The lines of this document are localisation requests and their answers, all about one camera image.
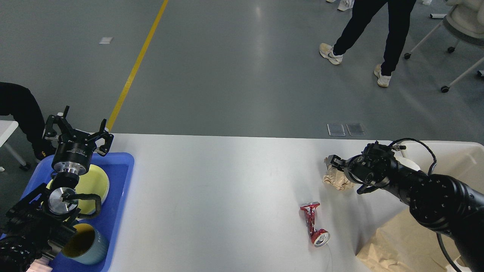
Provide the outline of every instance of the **yellow plate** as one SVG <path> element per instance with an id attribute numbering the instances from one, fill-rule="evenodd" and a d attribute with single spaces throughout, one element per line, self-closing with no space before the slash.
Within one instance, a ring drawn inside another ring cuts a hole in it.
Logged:
<path id="1" fill-rule="evenodd" d="M 106 200 L 107 193 L 109 191 L 109 178 L 106 172 L 102 170 L 99 166 L 91 165 L 89 167 L 89 172 L 79 176 L 79 184 L 76 186 L 77 194 L 97 194 L 101 197 L 101 202 L 104 203 Z M 96 209 L 96 205 L 93 200 L 79 200 L 79 206 L 81 213 L 91 214 Z"/>

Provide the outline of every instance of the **blue-gray mug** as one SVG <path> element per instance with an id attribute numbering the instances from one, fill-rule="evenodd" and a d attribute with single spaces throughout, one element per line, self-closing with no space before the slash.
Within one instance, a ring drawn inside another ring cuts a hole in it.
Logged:
<path id="1" fill-rule="evenodd" d="M 87 223 L 74 226 L 76 234 L 62 249 L 62 254 L 83 264 L 92 265 L 106 258 L 109 242 L 98 230 Z"/>

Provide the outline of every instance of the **white sneaker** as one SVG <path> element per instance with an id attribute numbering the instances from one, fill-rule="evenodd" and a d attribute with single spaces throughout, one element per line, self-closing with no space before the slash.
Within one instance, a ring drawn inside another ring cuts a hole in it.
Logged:
<path id="1" fill-rule="evenodd" d="M 384 87 L 384 88 L 388 87 L 388 84 L 390 83 L 390 79 L 392 78 L 392 76 L 383 76 L 381 74 L 381 64 L 378 64 L 375 67 L 375 70 L 373 71 L 373 73 L 378 77 L 378 80 L 377 80 L 378 86 Z"/>
<path id="2" fill-rule="evenodd" d="M 339 2 L 338 10 L 345 11 L 353 8 L 354 0 L 341 0 Z"/>
<path id="3" fill-rule="evenodd" d="M 343 55 L 335 56 L 333 54 L 333 47 L 331 45 L 320 44 L 319 53 L 323 58 L 328 59 L 334 65 L 338 65 L 343 62 Z"/>

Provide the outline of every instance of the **crumpled paper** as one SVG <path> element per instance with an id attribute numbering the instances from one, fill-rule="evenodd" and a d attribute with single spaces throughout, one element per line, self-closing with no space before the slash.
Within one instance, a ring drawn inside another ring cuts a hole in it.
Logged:
<path id="1" fill-rule="evenodd" d="M 344 191 L 349 188 L 353 188 L 355 185 L 351 181 L 349 181 L 345 174 L 338 169 L 334 168 L 333 166 L 328 166 L 328 171 L 326 175 L 323 177 L 323 182 L 329 183 L 333 185 L 339 191 Z"/>
<path id="2" fill-rule="evenodd" d="M 450 257 L 459 257 L 452 239 L 442 235 L 442 240 Z M 435 232 L 418 224 L 408 209 L 379 227 L 356 257 L 373 272 L 446 272 L 449 264 Z"/>

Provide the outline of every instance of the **chair wheel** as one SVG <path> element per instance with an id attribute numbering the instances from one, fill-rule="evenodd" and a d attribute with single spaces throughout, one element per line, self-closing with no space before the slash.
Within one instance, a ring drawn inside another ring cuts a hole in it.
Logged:
<path id="1" fill-rule="evenodd" d="M 27 163 L 25 165 L 21 165 L 18 168 L 20 168 L 22 171 L 28 171 L 30 169 L 30 163 Z"/>

